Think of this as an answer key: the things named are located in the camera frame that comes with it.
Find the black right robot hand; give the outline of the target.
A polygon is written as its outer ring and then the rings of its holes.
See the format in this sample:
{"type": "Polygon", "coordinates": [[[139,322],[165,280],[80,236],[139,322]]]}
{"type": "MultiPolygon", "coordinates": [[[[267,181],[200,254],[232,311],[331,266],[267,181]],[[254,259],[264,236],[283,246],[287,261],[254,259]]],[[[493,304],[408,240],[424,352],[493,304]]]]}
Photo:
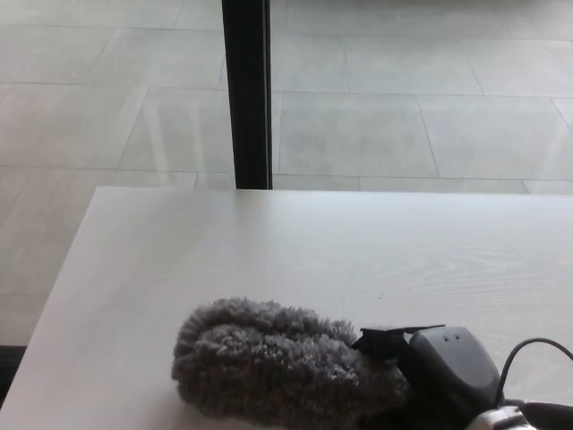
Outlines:
{"type": "Polygon", "coordinates": [[[411,388],[406,404],[365,420],[371,429],[463,429],[497,408],[500,373],[468,329],[433,325],[361,333],[353,348],[397,365],[411,388]]]}

